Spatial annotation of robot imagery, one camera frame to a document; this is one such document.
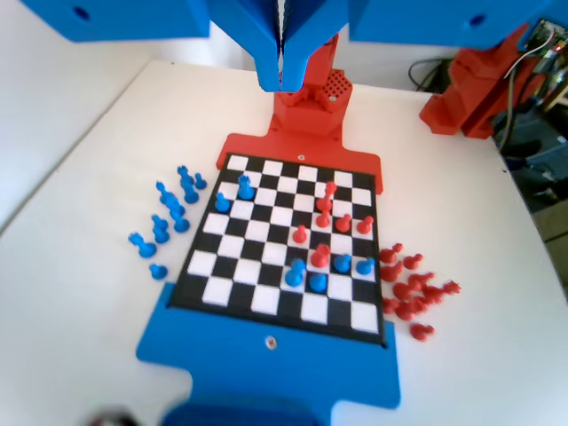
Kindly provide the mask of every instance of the blue plastic base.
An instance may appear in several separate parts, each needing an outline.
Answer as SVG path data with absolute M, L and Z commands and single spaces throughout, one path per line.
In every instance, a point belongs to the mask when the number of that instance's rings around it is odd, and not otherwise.
M 164 286 L 137 357 L 189 371 L 192 403 L 221 405 L 232 396 L 289 400 L 295 401 L 290 407 L 306 407 L 321 424 L 330 424 L 331 410 L 339 400 L 398 406 L 393 323 L 384 324 L 385 349 L 374 343 L 167 308 L 173 288 L 170 283 Z M 272 351 L 265 342 L 269 335 L 277 342 Z

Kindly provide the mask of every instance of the red plastic base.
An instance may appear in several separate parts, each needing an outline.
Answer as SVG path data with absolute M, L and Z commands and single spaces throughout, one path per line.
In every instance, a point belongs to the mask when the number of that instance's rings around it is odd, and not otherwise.
M 229 135 L 217 159 L 218 169 L 223 167 L 228 153 L 368 173 L 375 176 L 376 193 L 383 192 L 381 159 L 374 154 L 345 149 L 342 144 L 342 126 L 326 136 L 295 133 L 283 130 L 278 118 L 273 116 L 266 136 Z

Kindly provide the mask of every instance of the chessboard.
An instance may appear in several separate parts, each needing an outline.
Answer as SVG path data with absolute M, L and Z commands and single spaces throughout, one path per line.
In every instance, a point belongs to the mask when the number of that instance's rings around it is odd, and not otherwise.
M 250 200 L 239 196 L 243 174 L 255 190 Z M 336 185 L 331 223 L 320 228 L 316 200 L 328 182 Z M 216 209 L 218 193 L 230 202 L 226 212 Z M 342 233 L 335 222 L 346 214 L 351 228 Z M 359 233 L 357 223 L 368 216 L 371 232 Z M 371 175 L 228 154 L 168 307 L 384 344 L 377 224 Z M 303 243 L 292 238 L 299 225 L 307 232 Z M 320 244 L 331 250 L 323 268 L 310 262 Z M 351 256 L 343 273 L 334 267 L 341 255 Z M 356 263 L 369 257 L 376 259 L 373 271 L 358 273 Z M 285 275 L 295 259 L 307 270 L 303 284 L 290 287 Z M 327 276 L 322 292 L 308 284 L 314 273 Z

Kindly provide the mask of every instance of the white table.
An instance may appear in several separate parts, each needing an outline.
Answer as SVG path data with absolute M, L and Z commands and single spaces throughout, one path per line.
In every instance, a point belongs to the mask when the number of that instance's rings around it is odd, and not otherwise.
M 355 85 L 344 140 L 383 160 L 383 246 L 423 253 L 421 269 L 462 292 L 419 318 L 436 328 L 427 343 L 396 320 L 399 409 L 341 403 L 334 425 L 565 425 L 568 307 L 552 264 L 493 143 L 431 134 L 427 98 Z M 263 135 L 271 114 L 253 73 L 154 62 L 47 180 L 0 238 L 1 424 L 122 405 L 150 425 L 187 395 L 190 375 L 135 358 L 162 285 L 127 236 L 164 214 L 156 179 L 180 195 L 184 163 L 212 183 L 227 134 Z M 159 249 L 171 280 L 204 207 Z

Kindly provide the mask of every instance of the white wall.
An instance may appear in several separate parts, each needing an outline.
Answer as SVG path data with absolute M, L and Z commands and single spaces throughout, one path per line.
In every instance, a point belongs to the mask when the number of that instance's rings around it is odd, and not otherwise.
M 0 231 L 147 63 L 140 43 L 74 44 L 0 0 Z

